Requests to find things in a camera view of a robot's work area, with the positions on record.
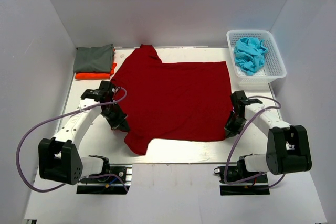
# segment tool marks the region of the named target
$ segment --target blue cloth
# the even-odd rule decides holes
[[[264,40],[257,38],[241,38],[237,41],[234,53],[235,62],[248,76],[254,75],[264,65],[264,55],[268,48],[264,47]]]

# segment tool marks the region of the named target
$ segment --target clothing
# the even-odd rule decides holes
[[[267,51],[263,40],[242,38],[235,46],[235,62],[246,75],[252,76],[264,66],[264,55]]]
[[[114,69],[116,68],[117,64],[112,64],[112,69],[110,73],[77,73],[75,75],[76,80],[105,80],[111,78],[111,75],[114,74]]]
[[[146,154],[153,138],[221,141],[232,110],[225,62],[162,63],[152,46],[141,45],[112,78],[128,95],[119,103],[131,131],[124,141]],[[120,91],[115,99],[123,96]]]
[[[79,73],[110,73],[113,63],[113,45],[103,47],[79,47],[77,49],[73,72]]]

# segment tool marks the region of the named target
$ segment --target red t-shirt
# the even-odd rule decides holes
[[[226,62],[162,63],[152,46],[141,45],[111,81],[128,92],[119,105],[131,128],[124,141],[136,154],[146,154],[153,138],[225,138],[232,110]],[[122,96],[120,91],[116,99]]]

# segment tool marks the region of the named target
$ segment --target orange fabric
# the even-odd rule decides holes
[[[102,80],[102,79],[110,79],[111,75],[114,74],[114,69],[117,64],[112,64],[112,69],[110,73],[77,73],[75,75],[76,80]]]

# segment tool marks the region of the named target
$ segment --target white table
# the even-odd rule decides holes
[[[133,49],[117,50],[115,63],[118,70],[123,61],[132,53]],[[235,83],[234,71],[228,49],[224,48],[165,48],[157,49],[158,55],[164,63],[172,62],[206,62],[227,61],[232,80],[232,91],[239,89]],[[86,89],[96,89],[97,81],[76,81],[72,83],[66,112],[76,109],[80,96]],[[265,85],[264,92],[246,92],[250,95],[264,95],[272,97],[269,86]],[[261,99],[266,105],[274,105],[272,101]],[[81,156],[101,155],[108,157],[114,164],[149,164],[149,163],[222,163],[226,162],[234,138],[220,142],[190,142],[177,140],[154,139],[148,147],[147,154],[134,154],[123,142],[126,133],[111,131],[106,120],[99,116],[83,138],[79,153]],[[265,153],[267,138],[259,134],[254,125],[249,128],[237,146],[233,160],[248,153]]]
[[[116,51],[117,70],[132,51]],[[157,52],[164,63],[227,61],[232,91],[239,89],[228,49],[161,48]],[[95,89],[99,83],[99,80],[73,81],[66,112],[76,109],[85,89]],[[264,91],[246,94],[272,97],[268,85]],[[269,100],[262,101],[274,105]],[[76,186],[68,185],[47,194],[32,192],[25,219],[37,219],[38,223],[318,223],[326,220],[309,173],[287,175],[271,195],[220,196],[218,177],[212,172],[215,164],[226,162],[234,138],[211,143],[154,139],[147,154],[138,156],[124,144],[124,137],[124,133],[112,132],[99,116],[83,138],[79,153],[102,155],[114,164],[134,164],[132,185],[126,196],[76,195]],[[238,144],[232,161],[249,153],[265,153],[266,142],[266,137],[252,125]],[[278,179],[268,177],[270,183]],[[40,188],[55,184],[39,176],[35,181]]]

